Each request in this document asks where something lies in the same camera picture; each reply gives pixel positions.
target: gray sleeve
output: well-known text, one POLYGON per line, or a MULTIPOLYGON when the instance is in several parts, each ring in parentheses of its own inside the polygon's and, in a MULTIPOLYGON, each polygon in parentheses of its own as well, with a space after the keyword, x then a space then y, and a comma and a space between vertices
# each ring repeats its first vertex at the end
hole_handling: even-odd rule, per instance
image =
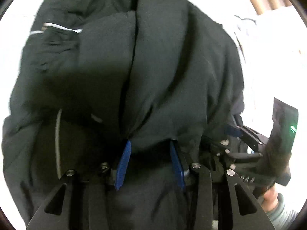
POLYGON ((288 210, 285 207, 284 197, 278 194, 278 205, 267 213, 276 230, 286 230, 297 216, 294 210, 288 210))

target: blue tab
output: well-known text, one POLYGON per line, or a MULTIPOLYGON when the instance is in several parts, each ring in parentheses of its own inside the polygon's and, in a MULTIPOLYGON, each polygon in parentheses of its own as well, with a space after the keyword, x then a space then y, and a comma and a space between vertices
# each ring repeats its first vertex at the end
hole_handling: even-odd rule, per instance
POLYGON ((226 135, 232 136, 232 137, 241 137, 243 135, 240 128, 238 128, 236 126, 231 126, 229 124, 225 125, 224 132, 225 132, 226 135))
POLYGON ((169 151, 170 151, 170 155, 171 155, 171 159, 172 159, 172 166, 178 181, 178 185, 179 187, 181 187, 182 189, 185 188, 185 174, 182 168, 182 165, 180 163, 179 157, 177 155, 174 143, 171 141, 169 144, 169 151))
POLYGON ((117 166, 116 181, 114 184, 116 191, 118 191, 124 183, 130 155, 131 155, 131 142, 127 141, 125 149, 122 153, 122 157, 120 158, 119 164, 117 166))

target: black jacket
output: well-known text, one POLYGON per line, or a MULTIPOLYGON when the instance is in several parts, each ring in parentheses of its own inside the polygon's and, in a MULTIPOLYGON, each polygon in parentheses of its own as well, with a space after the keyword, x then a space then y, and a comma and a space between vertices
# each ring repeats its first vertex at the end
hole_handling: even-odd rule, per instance
POLYGON ((62 172, 86 172, 131 141, 124 186, 107 196, 111 229, 184 229, 164 142, 197 161, 242 89, 235 44, 187 0, 44 0, 3 126, 4 175, 25 223, 58 180, 62 109, 62 172))

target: green led light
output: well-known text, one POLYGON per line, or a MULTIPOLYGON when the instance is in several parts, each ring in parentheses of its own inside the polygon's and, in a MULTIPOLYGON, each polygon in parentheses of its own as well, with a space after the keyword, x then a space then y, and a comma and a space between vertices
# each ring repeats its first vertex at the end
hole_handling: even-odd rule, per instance
POLYGON ((291 125, 291 131, 292 131, 293 133, 296 132, 296 129, 295 129, 295 127, 294 127, 293 125, 291 125))

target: human hand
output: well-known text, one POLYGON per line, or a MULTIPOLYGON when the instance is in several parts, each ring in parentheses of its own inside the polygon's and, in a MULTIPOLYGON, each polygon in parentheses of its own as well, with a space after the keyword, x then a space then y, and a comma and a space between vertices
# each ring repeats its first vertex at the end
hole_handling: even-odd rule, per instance
POLYGON ((273 210, 278 204, 278 192, 276 190, 275 184, 263 194, 264 201, 261 204, 261 207, 265 212, 273 210))

